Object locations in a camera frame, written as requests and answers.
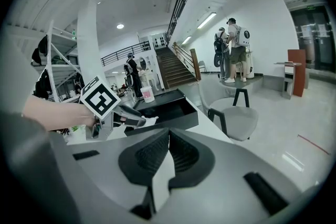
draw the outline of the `black box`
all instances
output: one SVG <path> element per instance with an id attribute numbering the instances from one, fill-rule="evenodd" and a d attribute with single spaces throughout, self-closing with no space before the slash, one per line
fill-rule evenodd
<path id="1" fill-rule="evenodd" d="M 146 118 L 156 116 L 159 118 L 152 126 L 139 129 L 127 127 L 125 129 L 126 136 L 164 127 L 175 127 L 187 130 L 198 125 L 197 111 L 189 104 L 184 93 L 179 89 L 158 94 L 151 103 L 139 100 L 133 108 L 138 110 Z"/>

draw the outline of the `black cap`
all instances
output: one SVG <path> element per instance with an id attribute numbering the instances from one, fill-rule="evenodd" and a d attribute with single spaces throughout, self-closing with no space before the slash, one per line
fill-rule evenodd
<path id="1" fill-rule="evenodd" d="M 226 24 L 228 25 L 229 24 L 229 22 L 232 22 L 232 23 L 236 23 L 236 19 L 235 18 L 230 18 L 227 22 L 226 22 Z"/>

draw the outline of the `gray shorts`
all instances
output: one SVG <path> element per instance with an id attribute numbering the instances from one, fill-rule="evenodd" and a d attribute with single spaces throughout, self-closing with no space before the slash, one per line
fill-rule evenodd
<path id="1" fill-rule="evenodd" d="M 231 48 L 230 63 L 235 65 L 238 62 L 246 62 L 246 49 L 245 47 Z"/>

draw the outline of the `doorway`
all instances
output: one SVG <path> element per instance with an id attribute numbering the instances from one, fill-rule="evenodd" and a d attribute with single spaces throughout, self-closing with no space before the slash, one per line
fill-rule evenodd
<path id="1" fill-rule="evenodd" d="M 290 12 L 299 41 L 306 51 L 307 68 L 336 72 L 335 41 L 324 6 Z"/>

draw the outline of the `chair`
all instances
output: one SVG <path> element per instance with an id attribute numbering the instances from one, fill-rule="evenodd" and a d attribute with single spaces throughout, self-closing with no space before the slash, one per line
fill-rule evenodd
<path id="1" fill-rule="evenodd" d="M 198 62 L 198 67 L 199 68 L 204 68 L 205 72 L 206 72 L 206 67 L 205 67 L 205 62 L 204 61 L 199 61 Z"/>
<path id="2" fill-rule="evenodd" d="M 257 126 L 258 113 L 249 107 L 247 89 L 228 87 L 214 78 L 202 79 L 198 89 L 204 112 L 211 121 L 215 115 L 219 116 L 223 133 L 238 141 L 249 139 Z M 237 106 L 241 92 L 244 93 L 245 107 Z"/>

